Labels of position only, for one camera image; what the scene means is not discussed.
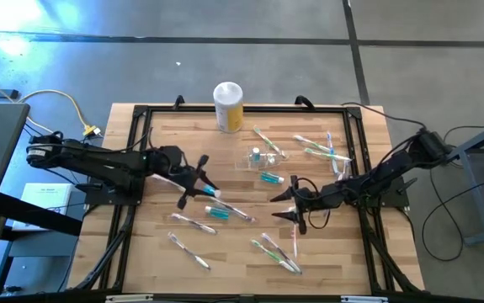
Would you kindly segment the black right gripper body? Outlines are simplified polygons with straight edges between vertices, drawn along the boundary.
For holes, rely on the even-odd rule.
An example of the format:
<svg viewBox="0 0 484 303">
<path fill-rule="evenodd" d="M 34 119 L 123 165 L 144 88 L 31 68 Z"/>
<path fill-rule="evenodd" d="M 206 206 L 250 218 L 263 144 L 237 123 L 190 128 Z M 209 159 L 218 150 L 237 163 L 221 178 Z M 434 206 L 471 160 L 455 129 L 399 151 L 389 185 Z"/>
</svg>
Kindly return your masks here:
<svg viewBox="0 0 484 303">
<path fill-rule="evenodd" d="M 313 187 L 316 185 L 308 178 L 290 177 L 292 197 L 295 201 L 295 223 L 299 233 L 305 235 L 307 232 L 304 214 L 317 210 L 330 210 L 338 208 L 344 201 L 343 191 L 333 183 L 322 187 L 322 191 L 310 190 L 307 187 L 300 187 L 301 181 L 307 181 Z"/>
</svg>

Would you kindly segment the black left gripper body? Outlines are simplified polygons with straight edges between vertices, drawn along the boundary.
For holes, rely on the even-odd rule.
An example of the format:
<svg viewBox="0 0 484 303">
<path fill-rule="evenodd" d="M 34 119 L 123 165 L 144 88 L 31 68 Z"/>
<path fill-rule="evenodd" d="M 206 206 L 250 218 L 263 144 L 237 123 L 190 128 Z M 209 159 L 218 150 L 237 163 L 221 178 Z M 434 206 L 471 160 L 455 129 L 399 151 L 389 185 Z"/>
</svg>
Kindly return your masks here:
<svg viewBox="0 0 484 303">
<path fill-rule="evenodd" d="M 204 165 L 208 162 L 208 156 L 202 155 L 197 163 L 197 167 L 188 165 L 185 153 L 178 146 L 161 146 L 158 149 L 162 155 L 162 171 L 160 174 L 167 179 L 174 181 L 186 188 L 179 198 L 177 207 L 183 209 L 187 204 L 190 189 L 197 189 L 195 185 L 201 181 L 201 173 L 206 173 Z"/>
</svg>

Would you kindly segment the purple toothbrush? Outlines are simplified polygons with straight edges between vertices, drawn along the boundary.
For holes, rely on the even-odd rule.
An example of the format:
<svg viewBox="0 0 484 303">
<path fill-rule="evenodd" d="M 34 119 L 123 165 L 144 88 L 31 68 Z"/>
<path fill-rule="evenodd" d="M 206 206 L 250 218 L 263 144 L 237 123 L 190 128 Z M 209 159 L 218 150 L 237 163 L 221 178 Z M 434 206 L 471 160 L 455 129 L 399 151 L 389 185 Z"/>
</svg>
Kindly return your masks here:
<svg viewBox="0 0 484 303">
<path fill-rule="evenodd" d="M 236 208 L 232 205 L 229 205 L 228 203 L 226 203 L 226 202 L 224 202 L 220 199 L 212 198 L 211 200 L 214 203 L 216 203 L 217 205 L 220 205 L 224 209 L 229 210 L 230 212 L 234 213 L 235 215 L 239 216 L 240 218 L 242 218 L 243 220 L 245 220 L 247 222 L 255 222 L 256 221 L 256 219 L 253 216 L 246 214 L 245 212 L 239 210 L 238 208 Z"/>
<path fill-rule="evenodd" d="M 207 226 L 205 224 L 202 224 L 198 221 L 195 221 L 193 219 L 190 219 L 186 216 L 183 216 L 183 215 L 180 215 L 179 213 L 172 213 L 170 215 L 171 218 L 173 219 L 176 219 L 176 220 L 179 220 L 179 221 L 184 221 L 188 224 L 190 224 L 192 227 L 198 229 L 198 230 L 201 230 L 203 232 L 206 232 L 206 233 L 209 233 L 211 235 L 217 235 L 218 234 L 218 231 L 210 226 Z"/>
<path fill-rule="evenodd" d="M 300 266 L 292 259 L 290 258 L 286 252 L 276 243 L 273 241 L 273 239 L 266 233 L 262 233 L 261 237 L 268 243 L 270 244 L 281 256 L 282 258 L 298 273 L 302 274 L 302 270 Z"/>
<path fill-rule="evenodd" d="M 211 266 L 199 255 L 189 250 L 171 231 L 168 233 L 168 238 L 181 248 L 185 253 L 187 253 L 196 263 L 198 263 L 202 268 L 211 270 Z"/>
</svg>

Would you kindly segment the green toothbrush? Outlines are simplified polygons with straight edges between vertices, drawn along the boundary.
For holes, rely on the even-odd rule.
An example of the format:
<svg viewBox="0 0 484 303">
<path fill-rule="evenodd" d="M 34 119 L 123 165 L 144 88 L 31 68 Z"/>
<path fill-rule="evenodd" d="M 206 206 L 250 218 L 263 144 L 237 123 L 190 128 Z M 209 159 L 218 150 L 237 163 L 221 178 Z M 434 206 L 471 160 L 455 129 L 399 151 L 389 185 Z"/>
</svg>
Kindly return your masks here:
<svg viewBox="0 0 484 303">
<path fill-rule="evenodd" d="M 273 150 L 275 150 L 279 155 L 281 155 L 284 159 L 287 159 L 288 156 L 280 149 L 277 145 L 275 145 L 256 125 L 253 126 L 253 131 Z"/>
<path fill-rule="evenodd" d="M 330 158 L 330 159 L 336 160 L 336 161 L 344 161 L 344 162 L 352 161 L 352 159 L 348 158 L 348 157 L 343 157 L 343 156 L 331 154 L 329 152 L 319 152 L 319 151 L 315 151 L 311 148 L 305 148 L 304 152 L 315 155 L 315 156 L 327 157 L 327 158 Z"/>
<path fill-rule="evenodd" d="M 314 141 L 311 141 L 309 139 L 306 139 L 305 137 L 303 136 L 300 136 L 300 135 L 293 135 L 293 138 L 297 141 L 300 141 L 300 142 L 304 142 L 304 143 L 307 143 L 309 144 L 310 146 L 312 147 L 315 147 L 321 151 L 324 151 L 324 152 L 327 152 L 327 153 L 333 153 L 334 150 L 332 148 L 330 148 L 329 146 L 323 146 L 323 145 L 320 145 Z"/>
<path fill-rule="evenodd" d="M 268 250 L 257 240 L 252 239 L 251 243 L 258 249 L 260 249 L 264 254 L 268 255 L 271 259 L 273 259 L 281 267 L 285 268 L 286 270 L 290 271 L 293 274 L 297 273 L 297 271 L 291 265 L 289 265 L 283 258 L 279 257 L 274 252 L 271 252 L 270 250 Z"/>
</svg>

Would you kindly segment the teal capped tube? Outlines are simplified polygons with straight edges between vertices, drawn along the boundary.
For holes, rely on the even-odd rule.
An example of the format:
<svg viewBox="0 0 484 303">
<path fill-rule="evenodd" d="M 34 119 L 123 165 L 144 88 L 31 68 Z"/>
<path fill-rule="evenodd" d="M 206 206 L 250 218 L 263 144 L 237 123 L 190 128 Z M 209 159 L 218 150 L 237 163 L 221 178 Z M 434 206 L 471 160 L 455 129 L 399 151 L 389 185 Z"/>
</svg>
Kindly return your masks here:
<svg viewBox="0 0 484 303">
<path fill-rule="evenodd" d="M 262 171 L 260 173 L 260 178 L 268 183 L 282 184 L 285 179 L 277 174 Z"/>
</svg>

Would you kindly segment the red toothbrush in clear wrapper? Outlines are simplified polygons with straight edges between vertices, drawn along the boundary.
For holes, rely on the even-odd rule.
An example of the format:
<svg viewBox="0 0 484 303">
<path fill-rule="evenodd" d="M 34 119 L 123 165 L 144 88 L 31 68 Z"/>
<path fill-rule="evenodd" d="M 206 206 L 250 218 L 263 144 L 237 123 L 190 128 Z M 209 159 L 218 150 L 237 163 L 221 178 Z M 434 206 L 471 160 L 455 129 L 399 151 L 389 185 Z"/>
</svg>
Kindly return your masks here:
<svg viewBox="0 0 484 303">
<path fill-rule="evenodd" d="M 295 207 L 291 206 L 289 210 L 294 211 Z M 295 260 L 297 260 L 298 257 L 298 241 L 297 241 L 297 223 L 293 223 L 292 229 L 291 229 L 291 238 L 292 238 L 292 243 L 293 243 L 293 255 Z"/>
</svg>

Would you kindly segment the clear acrylic organizer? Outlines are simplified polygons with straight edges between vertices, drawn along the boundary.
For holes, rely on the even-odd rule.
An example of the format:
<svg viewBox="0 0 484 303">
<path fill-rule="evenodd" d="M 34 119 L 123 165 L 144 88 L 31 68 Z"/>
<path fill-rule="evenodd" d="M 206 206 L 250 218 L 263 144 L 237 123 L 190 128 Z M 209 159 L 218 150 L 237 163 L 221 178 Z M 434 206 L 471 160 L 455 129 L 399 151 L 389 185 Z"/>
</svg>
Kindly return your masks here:
<svg viewBox="0 0 484 303">
<path fill-rule="evenodd" d="M 259 164 L 252 163 L 250 160 L 251 150 L 253 147 L 258 147 L 260 149 L 261 162 Z M 237 152 L 235 168 L 244 171 L 261 171 L 267 168 L 277 167 L 287 159 L 284 159 L 275 150 L 266 145 L 247 146 Z"/>
</svg>

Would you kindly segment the blue toothbrush in clear wrapper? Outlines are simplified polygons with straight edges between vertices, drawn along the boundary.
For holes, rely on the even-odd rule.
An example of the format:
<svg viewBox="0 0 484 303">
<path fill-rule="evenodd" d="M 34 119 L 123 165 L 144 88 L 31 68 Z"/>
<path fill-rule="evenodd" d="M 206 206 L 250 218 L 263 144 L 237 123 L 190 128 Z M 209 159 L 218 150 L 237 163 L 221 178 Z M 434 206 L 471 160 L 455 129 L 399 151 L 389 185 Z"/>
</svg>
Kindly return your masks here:
<svg viewBox="0 0 484 303">
<path fill-rule="evenodd" d="M 334 157 L 334 148 L 333 148 L 333 144 L 332 144 L 332 134 L 331 134 L 330 131 L 327 131 L 327 144 L 328 144 L 328 148 L 329 148 L 329 153 L 330 153 L 330 155 L 332 155 L 332 157 L 331 157 L 332 170 L 333 170 L 334 174 L 338 175 L 339 174 L 338 164 L 337 164 L 337 160 Z"/>
</svg>

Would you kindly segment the white yellow wipes canister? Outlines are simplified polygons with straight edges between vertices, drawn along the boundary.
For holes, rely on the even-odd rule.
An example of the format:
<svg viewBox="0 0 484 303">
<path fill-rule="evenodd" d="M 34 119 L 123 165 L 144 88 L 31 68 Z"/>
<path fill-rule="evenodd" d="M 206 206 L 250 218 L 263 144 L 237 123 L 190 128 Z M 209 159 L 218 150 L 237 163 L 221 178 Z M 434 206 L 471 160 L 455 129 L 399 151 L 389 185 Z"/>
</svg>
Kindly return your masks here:
<svg viewBox="0 0 484 303">
<path fill-rule="evenodd" d="M 243 91 L 235 82 L 221 82 L 213 91 L 217 124 L 221 131 L 232 133 L 242 128 Z"/>
</svg>

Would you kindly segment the white paper sheet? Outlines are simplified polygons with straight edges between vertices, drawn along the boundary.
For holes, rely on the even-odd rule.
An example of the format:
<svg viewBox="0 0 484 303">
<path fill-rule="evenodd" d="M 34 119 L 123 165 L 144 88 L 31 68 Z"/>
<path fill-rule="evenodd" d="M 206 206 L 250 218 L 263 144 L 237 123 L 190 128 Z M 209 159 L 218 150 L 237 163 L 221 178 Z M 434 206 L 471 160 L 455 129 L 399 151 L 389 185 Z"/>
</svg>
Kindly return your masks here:
<svg viewBox="0 0 484 303">
<path fill-rule="evenodd" d="M 21 200 L 65 215 L 73 186 L 69 183 L 27 183 Z"/>
</svg>

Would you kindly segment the black aluminium table frame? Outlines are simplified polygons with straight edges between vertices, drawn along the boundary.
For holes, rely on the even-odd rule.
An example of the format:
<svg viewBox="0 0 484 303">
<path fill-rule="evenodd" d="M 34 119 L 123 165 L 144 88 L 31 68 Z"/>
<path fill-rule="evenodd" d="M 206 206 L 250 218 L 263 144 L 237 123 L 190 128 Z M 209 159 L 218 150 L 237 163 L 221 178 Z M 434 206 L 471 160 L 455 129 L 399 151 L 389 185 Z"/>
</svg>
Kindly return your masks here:
<svg viewBox="0 0 484 303">
<path fill-rule="evenodd" d="M 363 125 L 369 137 L 367 154 L 378 162 L 390 145 L 386 123 L 378 107 L 373 109 L 322 106 L 309 110 L 301 106 L 276 104 L 247 106 L 244 124 L 236 133 L 223 133 L 216 125 L 210 104 L 123 104 L 111 107 L 104 146 L 121 148 L 131 131 L 141 133 L 152 126 L 152 143 L 177 145 L 191 163 L 208 155 L 205 171 L 221 190 L 221 197 L 255 222 L 236 216 L 228 220 L 205 213 L 206 198 L 190 200 L 184 214 L 214 227 L 217 235 L 199 231 L 170 217 L 177 211 L 179 191 L 164 182 L 146 181 L 128 246 L 114 255 L 109 272 L 99 284 L 120 287 L 125 293 L 218 294 L 231 295 L 367 295 L 370 282 L 359 227 L 359 213 L 343 205 L 331 215 L 313 213 L 306 219 L 307 233 L 297 237 L 298 257 L 293 255 L 292 225 L 272 216 L 288 208 L 287 202 L 270 201 L 285 191 L 284 184 L 262 181 L 254 171 L 235 168 L 236 154 L 262 139 L 253 131 L 256 125 L 289 158 L 274 168 L 278 175 L 308 178 L 316 185 L 332 182 L 329 162 L 311 156 L 295 142 L 293 135 L 323 141 L 327 131 L 342 154 L 362 155 L 357 134 Z M 175 236 L 192 252 L 202 257 L 211 270 L 202 268 L 174 244 Z M 282 256 L 262 237 L 268 234 L 301 268 L 293 274 L 255 247 L 264 247 Z"/>
</svg>

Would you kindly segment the white table edge bracket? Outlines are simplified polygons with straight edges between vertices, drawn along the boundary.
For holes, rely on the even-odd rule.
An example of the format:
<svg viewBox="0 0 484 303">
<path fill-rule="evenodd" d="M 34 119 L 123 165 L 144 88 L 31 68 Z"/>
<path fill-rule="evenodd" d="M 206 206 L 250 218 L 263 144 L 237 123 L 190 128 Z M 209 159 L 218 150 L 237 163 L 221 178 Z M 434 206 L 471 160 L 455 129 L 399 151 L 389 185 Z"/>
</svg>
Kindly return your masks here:
<svg viewBox="0 0 484 303">
<path fill-rule="evenodd" d="M 363 295 L 342 295 L 341 303 L 389 303 L 387 297 L 363 296 Z"/>
<path fill-rule="evenodd" d="M 104 303 L 150 303 L 153 294 L 108 295 Z"/>
</svg>

